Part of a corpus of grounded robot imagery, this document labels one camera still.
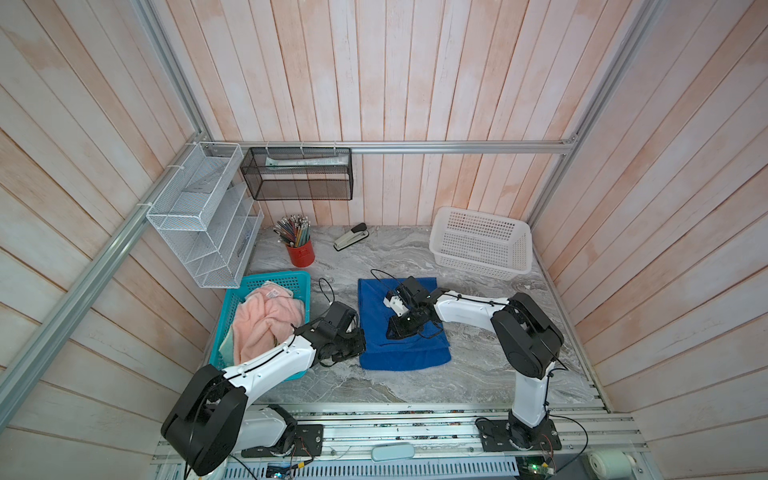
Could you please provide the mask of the blue towel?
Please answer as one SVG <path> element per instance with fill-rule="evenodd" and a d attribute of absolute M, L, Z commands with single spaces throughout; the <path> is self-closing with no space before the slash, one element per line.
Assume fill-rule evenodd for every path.
<path fill-rule="evenodd" d="M 447 364 L 452 359 L 450 343 L 446 334 L 431 323 L 425 326 L 421 335 L 403 340 L 386 338 L 388 322 L 394 311 L 385 306 L 384 299 L 397 285 L 391 278 L 358 280 L 358 311 L 366 341 L 366 350 L 359 357 L 361 367 L 404 372 Z"/>

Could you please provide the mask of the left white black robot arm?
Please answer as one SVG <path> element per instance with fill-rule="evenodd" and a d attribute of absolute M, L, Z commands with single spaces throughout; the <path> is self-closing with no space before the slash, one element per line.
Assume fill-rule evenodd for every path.
<path fill-rule="evenodd" d="M 185 463 L 205 476 L 230 454 L 266 448 L 285 455 L 294 448 L 297 423 L 278 405 L 247 409 L 286 379 L 315 365 L 333 366 L 365 351 L 355 309 L 334 302 L 323 315 L 293 330 L 288 340 L 247 362 L 223 370 L 201 367 L 161 426 L 162 437 Z"/>

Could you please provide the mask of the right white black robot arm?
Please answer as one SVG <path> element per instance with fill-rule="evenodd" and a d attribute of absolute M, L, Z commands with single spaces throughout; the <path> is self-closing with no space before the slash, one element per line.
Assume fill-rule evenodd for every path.
<path fill-rule="evenodd" d="M 429 292 L 409 277 L 386 293 L 383 304 L 394 312 L 386 331 L 389 340 L 421 335 L 428 324 L 461 323 L 494 333 L 516 374 L 507 441 L 518 450 L 530 450 L 554 436 L 549 379 L 559 363 L 564 336 L 529 295 L 518 292 L 492 299 L 445 288 Z"/>

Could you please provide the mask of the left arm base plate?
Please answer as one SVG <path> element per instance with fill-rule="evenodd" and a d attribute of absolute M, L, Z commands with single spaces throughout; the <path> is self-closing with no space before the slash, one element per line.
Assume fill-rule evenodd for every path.
<path fill-rule="evenodd" d="M 253 447 L 242 450 L 244 458 L 287 459 L 291 455 L 316 457 L 322 453 L 324 426 L 322 424 L 299 424 L 294 431 L 293 442 L 279 443 L 274 447 Z"/>

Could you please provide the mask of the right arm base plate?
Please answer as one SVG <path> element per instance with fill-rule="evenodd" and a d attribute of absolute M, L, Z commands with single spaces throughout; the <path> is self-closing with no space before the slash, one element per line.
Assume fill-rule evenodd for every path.
<path fill-rule="evenodd" d="M 559 451 L 562 443 L 554 422 L 545 417 L 536 427 L 529 427 L 514 416 L 506 420 L 475 419 L 484 452 Z"/>

